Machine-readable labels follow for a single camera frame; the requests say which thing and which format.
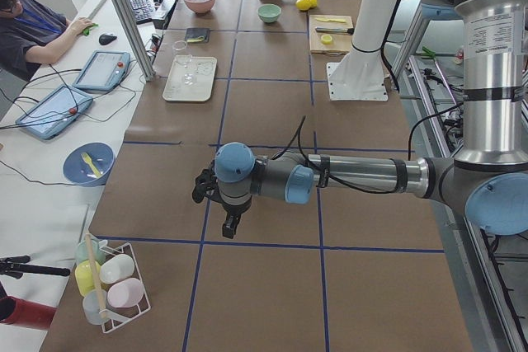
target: yellow cup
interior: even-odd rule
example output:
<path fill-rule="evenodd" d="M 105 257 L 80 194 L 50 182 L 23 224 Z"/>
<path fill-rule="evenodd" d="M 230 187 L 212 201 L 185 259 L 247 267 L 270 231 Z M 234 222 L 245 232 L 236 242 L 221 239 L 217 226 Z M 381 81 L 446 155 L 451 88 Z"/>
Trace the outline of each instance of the yellow cup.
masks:
<path fill-rule="evenodd" d="M 96 262 L 97 273 L 101 271 L 101 266 Z M 77 281 L 77 287 L 79 293 L 84 297 L 90 293 L 95 285 L 93 284 L 92 272 L 90 271 L 90 261 L 85 260 L 77 265 L 75 269 L 75 280 Z"/>

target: tablet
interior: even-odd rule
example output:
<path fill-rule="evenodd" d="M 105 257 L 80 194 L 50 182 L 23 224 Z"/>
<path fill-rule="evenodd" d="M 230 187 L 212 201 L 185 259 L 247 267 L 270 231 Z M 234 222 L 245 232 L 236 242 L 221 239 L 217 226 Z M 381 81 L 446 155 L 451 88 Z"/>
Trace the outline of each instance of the tablet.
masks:
<path fill-rule="evenodd" d="M 86 92 L 64 84 L 53 90 L 15 124 L 37 138 L 47 140 L 60 134 L 93 103 Z"/>
<path fill-rule="evenodd" d="M 83 91 L 108 92 L 123 80 L 129 64 L 129 53 L 94 51 L 72 85 Z"/>

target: person's hand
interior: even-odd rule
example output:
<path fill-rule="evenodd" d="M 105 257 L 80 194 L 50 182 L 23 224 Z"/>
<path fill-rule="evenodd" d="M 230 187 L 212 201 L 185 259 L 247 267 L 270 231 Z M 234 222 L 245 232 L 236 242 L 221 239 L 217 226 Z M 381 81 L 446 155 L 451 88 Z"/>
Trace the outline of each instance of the person's hand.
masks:
<path fill-rule="evenodd" d="M 93 22 L 91 20 L 88 20 L 87 18 L 82 16 L 81 18 L 78 18 L 77 20 L 72 22 L 68 28 L 72 30 L 75 35 L 81 35 L 86 28 L 89 28 L 92 25 Z"/>

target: red cylinder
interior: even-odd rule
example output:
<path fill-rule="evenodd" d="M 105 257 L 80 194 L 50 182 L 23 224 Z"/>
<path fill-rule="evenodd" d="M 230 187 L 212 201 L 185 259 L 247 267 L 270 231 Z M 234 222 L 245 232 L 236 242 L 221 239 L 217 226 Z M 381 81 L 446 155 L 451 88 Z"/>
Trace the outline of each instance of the red cylinder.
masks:
<path fill-rule="evenodd" d="M 0 298 L 0 323 L 48 330 L 57 308 L 7 296 Z"/>

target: keyboard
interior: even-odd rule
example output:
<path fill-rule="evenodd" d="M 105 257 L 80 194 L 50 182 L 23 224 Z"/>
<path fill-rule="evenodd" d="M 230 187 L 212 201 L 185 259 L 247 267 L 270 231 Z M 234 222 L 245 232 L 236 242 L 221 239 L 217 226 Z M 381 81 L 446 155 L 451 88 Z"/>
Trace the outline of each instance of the keyboard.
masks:
<path fill-rule="evenodd" d="M 129 0 L 129 4 L 132 7 L 136 24 L 151 22 L 152 15 L 156 12 L 153 0 Z"/>

